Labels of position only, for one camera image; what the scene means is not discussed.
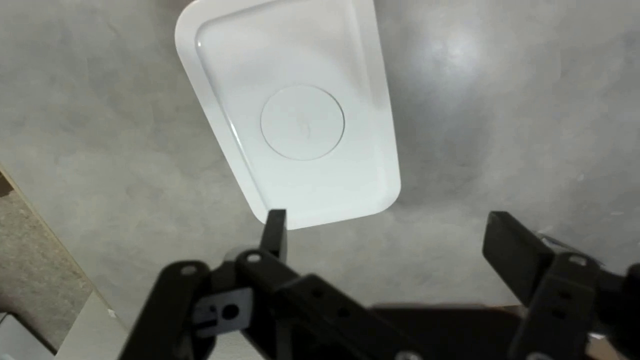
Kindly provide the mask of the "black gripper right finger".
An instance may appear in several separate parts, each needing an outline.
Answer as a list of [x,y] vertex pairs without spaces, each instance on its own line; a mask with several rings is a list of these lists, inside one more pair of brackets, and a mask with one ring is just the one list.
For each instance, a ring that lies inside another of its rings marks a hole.
[[487,213],[481,253],[525,307],[509,360],[587,360],[592,333],[640,360],[640,264],[614,273],[504,210]]

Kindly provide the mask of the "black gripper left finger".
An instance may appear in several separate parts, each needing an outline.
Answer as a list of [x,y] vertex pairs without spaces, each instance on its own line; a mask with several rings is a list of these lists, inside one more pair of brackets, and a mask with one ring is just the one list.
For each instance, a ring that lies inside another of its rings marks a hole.
[[215,268],[172,262],[157,273],[117,360],[208,360],[240,333],[263,360],[425,360],[428,350],[316,273],[285,264],[285,213],[260,243]]

